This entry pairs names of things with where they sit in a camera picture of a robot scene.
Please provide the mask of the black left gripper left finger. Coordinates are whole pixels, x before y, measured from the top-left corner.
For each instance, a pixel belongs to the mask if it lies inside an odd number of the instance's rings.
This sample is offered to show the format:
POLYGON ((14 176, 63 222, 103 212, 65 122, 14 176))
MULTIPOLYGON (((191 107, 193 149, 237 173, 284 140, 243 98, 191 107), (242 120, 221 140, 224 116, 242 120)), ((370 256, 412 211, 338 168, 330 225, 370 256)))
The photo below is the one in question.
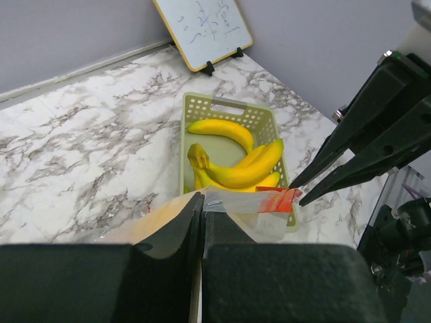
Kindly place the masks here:
POLYGON ((203 195, 136 244, 4 244, 2 322, 187 322, 203 195))

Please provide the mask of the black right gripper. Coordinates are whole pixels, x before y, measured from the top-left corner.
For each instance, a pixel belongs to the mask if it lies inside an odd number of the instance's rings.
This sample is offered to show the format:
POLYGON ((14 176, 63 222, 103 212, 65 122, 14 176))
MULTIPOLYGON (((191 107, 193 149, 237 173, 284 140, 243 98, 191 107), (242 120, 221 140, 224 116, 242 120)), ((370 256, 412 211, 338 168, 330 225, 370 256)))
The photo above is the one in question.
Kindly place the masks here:
POLYGON ((332 165, 347 149, 358 152, 376 135, 377 120, 390 111, 404 111, 430 95, 430 65, 418 55, 398 50, 386 52, 366 83, 347 107, 334 131, 325 139, 311 163, 290 184, 308 184, 332 165))

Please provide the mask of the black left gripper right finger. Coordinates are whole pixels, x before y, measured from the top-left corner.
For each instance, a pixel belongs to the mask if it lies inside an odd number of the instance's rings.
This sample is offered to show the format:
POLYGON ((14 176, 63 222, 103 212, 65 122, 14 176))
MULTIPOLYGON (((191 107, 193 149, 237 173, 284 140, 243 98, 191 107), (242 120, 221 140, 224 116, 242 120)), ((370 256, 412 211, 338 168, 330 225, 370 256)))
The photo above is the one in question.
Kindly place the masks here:
POLYGON ((386 322, 369 268, 337 244, 259 244, 203 214, 204 322, 386 322))

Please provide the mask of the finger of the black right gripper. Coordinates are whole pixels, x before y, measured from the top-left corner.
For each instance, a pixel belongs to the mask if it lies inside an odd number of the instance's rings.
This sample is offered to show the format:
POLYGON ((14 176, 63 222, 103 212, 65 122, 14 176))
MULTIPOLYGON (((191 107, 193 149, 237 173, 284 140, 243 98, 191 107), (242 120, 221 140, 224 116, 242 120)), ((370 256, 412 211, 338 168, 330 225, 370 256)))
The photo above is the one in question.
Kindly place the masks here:
POLYGON ((299 202, 304 207, 321 196, 403 168, 430 150, 430 96, 417 103, 388 130, 346 164, 335 168, 299 202))

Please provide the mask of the clear orange-zip bag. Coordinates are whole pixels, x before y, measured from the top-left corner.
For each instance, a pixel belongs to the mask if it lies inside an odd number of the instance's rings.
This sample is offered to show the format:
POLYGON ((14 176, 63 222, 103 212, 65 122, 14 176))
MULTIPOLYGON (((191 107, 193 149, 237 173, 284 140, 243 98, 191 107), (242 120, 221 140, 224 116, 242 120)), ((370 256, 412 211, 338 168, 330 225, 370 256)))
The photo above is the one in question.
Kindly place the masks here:
MULTIPOLYGON (((229 218, 255 242, 280 242, 290 231, 290 224, 296 225, 294 204, 302 191, 293 188, 259 187, 256 192, 231 192, 215 186, 202 188, 204 212, 227 213, 229 218)), ((163 207, 151 211, 139 219, 128 220, 114 229, 91 229, 77 234, 77 243, 136 244, 150 237, 162 226, 179 218, 179 213, 191 201, 195 192, 189 192, 163 207)))

